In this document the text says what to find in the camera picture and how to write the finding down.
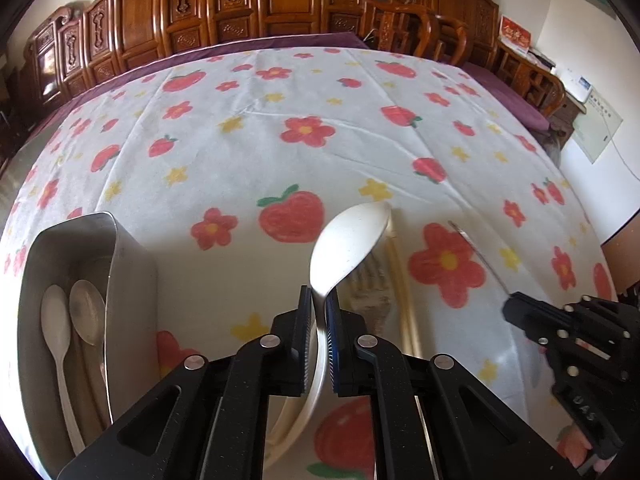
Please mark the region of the person's right hand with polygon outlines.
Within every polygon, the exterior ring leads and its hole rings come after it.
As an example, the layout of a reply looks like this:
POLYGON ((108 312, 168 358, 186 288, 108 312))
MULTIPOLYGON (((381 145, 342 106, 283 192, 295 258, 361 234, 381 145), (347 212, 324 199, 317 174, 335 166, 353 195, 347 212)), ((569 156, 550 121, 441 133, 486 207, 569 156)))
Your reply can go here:
POLYGON ((562 457, 569 460, 574 468, 579 469, 587 465, 587 470, 593 471, 595 474, 602 474, 610 466, 610 463, 616 459, 616 456, 612 456, 607 460, 602 460, 602 458, 596 456, 588 464, 588 455, 592 450, 592 445, 582 433, 582 430, 575 424, 571 424, 562 430, 562 434, 556 444, 556 450, 562 457))

